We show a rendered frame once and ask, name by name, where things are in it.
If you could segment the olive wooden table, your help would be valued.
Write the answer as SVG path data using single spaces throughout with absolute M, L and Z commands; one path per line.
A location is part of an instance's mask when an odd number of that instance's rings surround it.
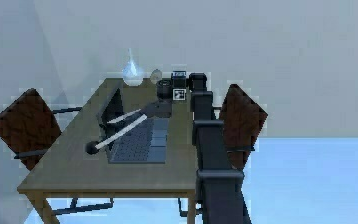
M 148 80 L 128 87 L 120 78 L 105 79 L 17 191 L 27 196 L 44 224 L 59 224 L 47 202 L 51 197 L 182 197 L 188 200 L 187 224 L 195 224 L 197 157 L 188 102 L 172 106 L 165 163 L 110 164 L 104 152 L 86 154 L 85 145 L 100 135 L 96 115 L 116 88 L 126 112 L 156 99 L 156 87 Z

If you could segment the clear glass vase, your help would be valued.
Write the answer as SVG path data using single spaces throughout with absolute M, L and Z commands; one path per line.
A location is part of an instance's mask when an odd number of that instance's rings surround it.
M 128 49 L 128 62 L 122 70 L 123 81 L 128 86 L 139 86 L 143 82 L 143 72 L 134 60 L 132 49 Z

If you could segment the grey open laptop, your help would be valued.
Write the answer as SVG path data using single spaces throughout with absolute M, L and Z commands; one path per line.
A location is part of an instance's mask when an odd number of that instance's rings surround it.
M 107 137 L 135 121 L 144 114 L 144 108 L 138 113 L 127 117 L 115 124 L 103 124 L 101 127 L 109 131 Z M 155 163 L 164 164 L 166 161 L 168 126 L 170 118 L 147 117 L 140 125 L 115 140 L 104 149 L 109 164 Z

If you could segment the small pale round object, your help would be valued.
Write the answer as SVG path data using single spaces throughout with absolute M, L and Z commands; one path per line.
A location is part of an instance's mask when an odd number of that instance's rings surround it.
M 153 84 L 158 83 L 160 80 L 162 79 L 162 71 L 159 69 L 155 69 L 152 71 L 151 75 L 150 75 L 150 81 Z

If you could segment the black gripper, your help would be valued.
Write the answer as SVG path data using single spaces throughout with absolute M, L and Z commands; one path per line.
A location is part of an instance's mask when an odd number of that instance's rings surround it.
M 126 133 L 144 122 L 147 117 L 158 117 L 158 118 L 170 118 L 172 114 L 172 101 L 173 101 L 173 89 L 172 81 L 170 79 L 162 79 L 156 83 L 157 100 L 145 106 L 144 114 L 138 117 L 135 121 L 121 129 L 119 132 L 107 137 L 101 142 L 91 141 L 86 144 L 85 151 L 90 154 L 98 153 L 104 146 L 109 145 Z M 131 115 L 138 113 L 141 109 L 134 110 L 123 114 L 117 118 L 107 121 L 107 124 L 115 124 L 120 122 Z

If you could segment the brown chair with black frame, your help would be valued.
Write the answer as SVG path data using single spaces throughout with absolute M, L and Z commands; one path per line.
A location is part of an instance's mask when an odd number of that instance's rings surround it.
M 38 91 L 30 88 L 0 112 L 0 138 L 31 171 L 62 134 L 55 115 L 80 110 L 51 110 Z
M 268 117 L 238 85 L 220 107 L 213 93 L 194 90 L 192 145 L 196 147 L 196 210 L 203 224 L 251 224 L 242 193 L 243 169 Z

